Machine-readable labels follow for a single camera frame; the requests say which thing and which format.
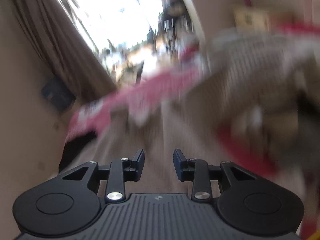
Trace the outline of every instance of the dark object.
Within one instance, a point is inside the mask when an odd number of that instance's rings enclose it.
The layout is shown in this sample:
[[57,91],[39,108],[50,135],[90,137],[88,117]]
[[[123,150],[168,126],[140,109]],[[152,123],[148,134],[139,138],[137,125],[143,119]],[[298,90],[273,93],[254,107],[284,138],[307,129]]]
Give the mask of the dark object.
[[[203,160],[187,160],[174,151],[174,166],[181,181],[193,181],[191,199],[210,202],[210,180],[218,180],[221,196],[216,210],[229,225],[256,236],[279,236],[295,232],[302,220],[303,204],[294,193],[231,163],[220,167]],[[208,192],[207,200],[197,200],[197,191]]]
[[141,62],[140,67],[138,68],[136,84],[140,84],[142,72],[143,72],[143,66],[144,66],[144,61]]
[[[13,205],[22,232],[18,240],[75,239],[248,239],[298,240],[294,234],[303,204],[292,192],[231,162],[220,166],[173,153],[186,194],[131,194],[124,183],[138,181],[144,152],[110,165],[87,162],[21,194]],[[104,198],[96,196],[107,180]],[[212,198],[210,180],[221,196]]]
[[66,87],[61,79],[55,77],[41,90],[41,94],[62,113],[76,100],[76,97]]
[[155,33],[150,28],[150,31],[147,34],[147,44],[154,44],[155,43],[154,36],[155,36]]
[[307,95],[303,92],[297,97],[298,115],[308,116],[314,121],[320,120],[320,111],[318,107],[308,99]]
[[59,164],[59,173],[62,172],[68,165],[78,156],[84,146],[97,138],[97,134],[92,131],[85,135],[78,136],[71,141],[68,141],[63,149],[62,158]]

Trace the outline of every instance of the yellow object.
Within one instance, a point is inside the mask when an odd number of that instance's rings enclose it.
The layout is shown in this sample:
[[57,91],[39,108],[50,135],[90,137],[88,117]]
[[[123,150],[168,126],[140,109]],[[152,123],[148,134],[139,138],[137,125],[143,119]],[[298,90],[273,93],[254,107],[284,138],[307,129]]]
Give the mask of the yellow object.
[[236,27],[240,29],[270,31],[280,24],[293,22],[292,13],[279,10],[237,6],[233,12]]
[[308,240],[320,240],[320,230],[316,231]]

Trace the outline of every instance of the brown curtain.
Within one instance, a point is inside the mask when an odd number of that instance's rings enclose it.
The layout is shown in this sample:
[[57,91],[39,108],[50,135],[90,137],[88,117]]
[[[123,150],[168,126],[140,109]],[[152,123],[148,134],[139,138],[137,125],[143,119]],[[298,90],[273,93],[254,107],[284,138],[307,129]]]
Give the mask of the brown curtain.
[[59,0],[12,0],[17,20],[38,56],[85,102],[116,89]]

